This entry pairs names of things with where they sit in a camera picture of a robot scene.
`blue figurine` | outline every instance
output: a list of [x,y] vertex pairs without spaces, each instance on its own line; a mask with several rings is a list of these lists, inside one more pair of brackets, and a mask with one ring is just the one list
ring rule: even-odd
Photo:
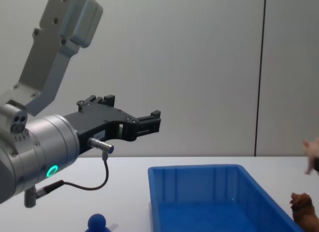
[[89,229],[86,232],[111,232],[106,227],[106,220],[103,215],[92,215],[88,222]]

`green led ring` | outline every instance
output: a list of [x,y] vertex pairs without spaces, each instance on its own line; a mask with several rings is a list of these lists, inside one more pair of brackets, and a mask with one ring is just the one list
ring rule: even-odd
[[47,177],[51,177],[53,176],[57,171],[58,171],[59,167],[58,166],[52,166],[48,172],[46,173]]

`gray wall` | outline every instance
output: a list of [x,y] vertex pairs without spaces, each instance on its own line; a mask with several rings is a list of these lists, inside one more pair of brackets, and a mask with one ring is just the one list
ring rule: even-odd
[[[162,125],[134,143],[111,141],[114,156],[252,156],[264,0],[98,1],[92,45],[40,116],[115,94],[134,116],[161,110]],[[0,93],[18,80],[46,2],[0,1]]]
[[319,136],[319,0],[267,0],[257,155]]

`white table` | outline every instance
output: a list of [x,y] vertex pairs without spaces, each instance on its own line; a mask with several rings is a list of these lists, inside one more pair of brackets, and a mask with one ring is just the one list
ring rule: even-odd
[[[26,209],[23,194],[0,205],[2,232],[84,232],[88,218],[103,214],[114,232],[150,232],[150,193],[147,169],[152,166],[239,164],[256,179],[289,214],[291,192],[311,195],[319,210],[319,176],[304,174],[304,157],[186,157],[186,158],[109,158],[110,179],[95,192],[63,186]],[[103,161],[80,158],[74,165],[37,187],[63,179],[84,186],[99,185],[104,179]]]

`blue plastic bin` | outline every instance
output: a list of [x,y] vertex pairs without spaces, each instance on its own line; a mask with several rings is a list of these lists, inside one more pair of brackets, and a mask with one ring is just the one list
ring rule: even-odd
[[303,232],[242,166],[152,167],[149,183],[154,232]]

